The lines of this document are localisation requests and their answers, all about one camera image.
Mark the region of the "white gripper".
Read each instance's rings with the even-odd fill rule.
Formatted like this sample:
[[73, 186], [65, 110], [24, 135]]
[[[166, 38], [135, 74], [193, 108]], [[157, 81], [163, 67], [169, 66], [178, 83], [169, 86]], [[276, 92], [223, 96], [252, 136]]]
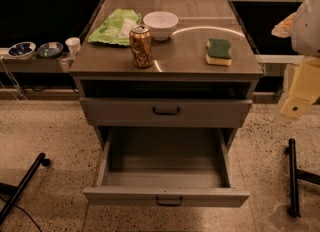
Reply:
[[[290, 14], [271, 31], [273, 36], [291, 36], [296, 13]], [[279, 101], [280, 114], [298, 119], [320, 98], [320, 58], [307, 57], [298, 64], [289, 64], [284, 73], [284, 93]]]

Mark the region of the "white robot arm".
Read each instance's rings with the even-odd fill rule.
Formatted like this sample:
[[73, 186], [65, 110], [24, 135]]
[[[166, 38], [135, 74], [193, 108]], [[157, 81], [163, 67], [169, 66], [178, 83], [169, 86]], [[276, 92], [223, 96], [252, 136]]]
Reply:
[[294, 74], [280, 114], [296, 119], [320, 97], [320, 0], [305, 0], [297, 11], [271, 31], [277, 37], [291, 38], [292, 48], [305, 58]]

